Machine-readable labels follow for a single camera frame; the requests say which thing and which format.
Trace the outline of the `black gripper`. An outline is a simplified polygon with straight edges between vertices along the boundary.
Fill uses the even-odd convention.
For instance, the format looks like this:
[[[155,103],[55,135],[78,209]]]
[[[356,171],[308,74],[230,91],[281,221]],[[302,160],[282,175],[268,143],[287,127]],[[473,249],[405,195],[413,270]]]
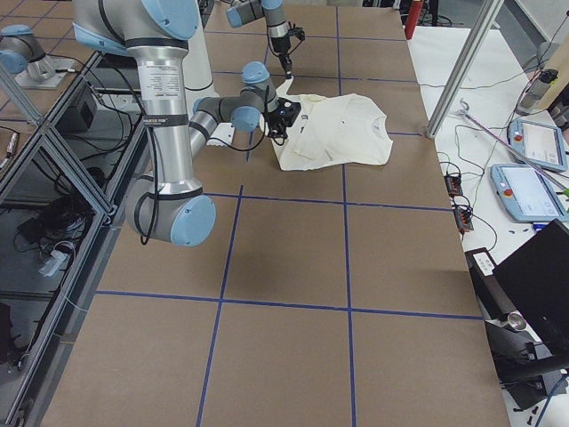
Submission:
[[[267,115],[268,137],[287,138],[287,129],[294,125],[301,112],[301,104],[297,101],[277,100],[276,107]]]
[[[272,52],[277,56],[284,71],[284,77],[293,77],[293,62],[290,58],[291,41],[289,37],[271,37]]]

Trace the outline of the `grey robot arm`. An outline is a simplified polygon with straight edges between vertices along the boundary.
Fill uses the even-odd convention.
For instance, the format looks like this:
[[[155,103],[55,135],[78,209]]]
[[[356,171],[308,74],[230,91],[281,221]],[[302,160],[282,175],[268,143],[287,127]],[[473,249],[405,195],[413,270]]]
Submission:
[[[137,64],[153,172],[133,184],[127,221],[142,242],[201,244],[216,208],[194,174],[195,155],[224,123],[285,139],[301,105],[277,93],[259,61],[244,66],[237,96],[215,96],[195,1],[76,1],[73,26],[79,43]]]
[[[290,57],[291,27],[285,18],[284,2],[281,0],[233,1],[226,11],[232,28],[240,28],[253,21],[264,19],[272,52],[277,56],[286,79],[293,77],[293,62]]]

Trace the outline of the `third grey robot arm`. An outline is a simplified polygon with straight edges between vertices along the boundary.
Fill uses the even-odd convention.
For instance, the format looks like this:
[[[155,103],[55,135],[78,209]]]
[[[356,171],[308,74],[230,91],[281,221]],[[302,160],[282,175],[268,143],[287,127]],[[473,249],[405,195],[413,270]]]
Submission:
[[[23,24],[1,29],[1,64],[22,88],[54,90],[76,61],[48,55]]]

